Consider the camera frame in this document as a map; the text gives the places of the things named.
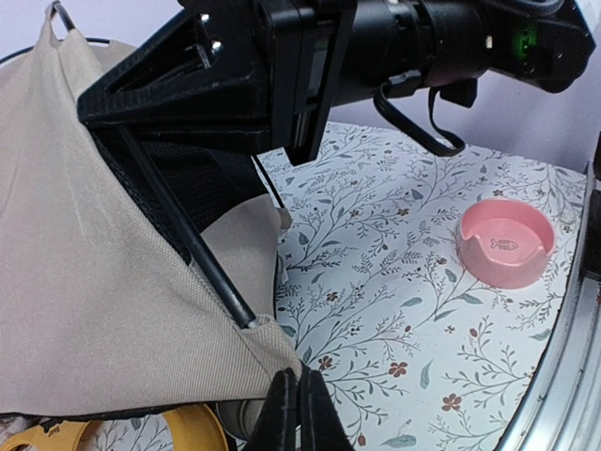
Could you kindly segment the beige pet tent fabric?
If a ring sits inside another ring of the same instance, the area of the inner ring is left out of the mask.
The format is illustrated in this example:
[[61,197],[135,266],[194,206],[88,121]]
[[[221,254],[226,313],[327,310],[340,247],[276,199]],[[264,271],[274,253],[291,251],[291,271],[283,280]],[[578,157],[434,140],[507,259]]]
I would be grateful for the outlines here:
[[240,328],[79,96],[131,53],[45,21],[1,71],[1,412],[127,417],[262,398],[301,361],[274,317],[289,216],[244,155],[146,145],[256,316]]

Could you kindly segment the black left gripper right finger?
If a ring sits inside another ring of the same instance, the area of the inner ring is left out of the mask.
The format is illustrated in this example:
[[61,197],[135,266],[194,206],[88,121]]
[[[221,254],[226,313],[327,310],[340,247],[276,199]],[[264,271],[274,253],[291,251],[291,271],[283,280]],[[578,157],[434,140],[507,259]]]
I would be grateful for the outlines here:
[[352,449],[322,374],[310,368],[300,378],[300,449]]

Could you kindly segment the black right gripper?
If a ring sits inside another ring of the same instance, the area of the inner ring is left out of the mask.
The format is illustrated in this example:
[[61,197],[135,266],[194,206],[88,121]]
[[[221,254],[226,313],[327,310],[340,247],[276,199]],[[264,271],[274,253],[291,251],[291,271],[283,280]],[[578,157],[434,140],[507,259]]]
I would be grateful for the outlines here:
[[426,90],[471,106],[489,68],[485,9],[473,1],[256,1],[254,41],[269,77],[270,135],[293,164],[313,161],[335,106],[371,100],[390,124],[429,152],[465,147],[426,132],[394,105]]

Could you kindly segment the pink pet bowl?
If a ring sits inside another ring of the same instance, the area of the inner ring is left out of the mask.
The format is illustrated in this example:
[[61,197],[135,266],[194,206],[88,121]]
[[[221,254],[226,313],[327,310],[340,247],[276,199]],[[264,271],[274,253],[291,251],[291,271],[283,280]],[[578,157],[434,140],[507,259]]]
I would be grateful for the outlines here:
[[494,288],[534,284],[546,270],[556,244],[555,229],[543,212],[507,198],[489,198],[470,206],[457,232],[461,264]]

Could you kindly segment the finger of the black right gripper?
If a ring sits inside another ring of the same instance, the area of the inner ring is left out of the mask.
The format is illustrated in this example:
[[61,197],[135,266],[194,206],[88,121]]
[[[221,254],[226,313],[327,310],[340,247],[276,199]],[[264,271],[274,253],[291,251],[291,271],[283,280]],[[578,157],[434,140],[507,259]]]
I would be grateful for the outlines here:
[[89,130],[236,153],[272,148],[268,79],[246,7],[181,10],[80,95]]

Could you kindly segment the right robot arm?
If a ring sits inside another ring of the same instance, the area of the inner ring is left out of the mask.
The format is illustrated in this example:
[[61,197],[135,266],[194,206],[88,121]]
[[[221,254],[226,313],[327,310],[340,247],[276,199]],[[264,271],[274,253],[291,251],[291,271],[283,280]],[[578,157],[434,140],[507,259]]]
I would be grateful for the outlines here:
[[549,93],[584,72],[595,44],[573,1],[186,1],[78,100],[91,130],[220,151],[314,160],[332,107],[371,100],[435,155],[464,142],[427,132],[393,101],[471,107],[487,71]]

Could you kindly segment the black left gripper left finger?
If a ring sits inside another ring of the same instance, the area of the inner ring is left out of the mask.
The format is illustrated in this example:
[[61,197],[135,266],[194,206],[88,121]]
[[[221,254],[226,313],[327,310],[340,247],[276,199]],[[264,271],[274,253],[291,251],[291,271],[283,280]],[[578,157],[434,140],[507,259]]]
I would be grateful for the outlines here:
[[294,451],[299,423],[299,380],[290,368],[278,371],[244,451]]

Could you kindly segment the yellow double bowl holder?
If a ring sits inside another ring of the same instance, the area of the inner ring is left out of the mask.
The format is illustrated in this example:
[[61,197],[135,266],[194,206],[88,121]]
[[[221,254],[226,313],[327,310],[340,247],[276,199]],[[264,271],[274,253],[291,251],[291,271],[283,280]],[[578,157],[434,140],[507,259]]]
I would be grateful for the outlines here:
[[1,443],[3,450],[227,450],[223,428],[205,404],[129,420],[45,421]]

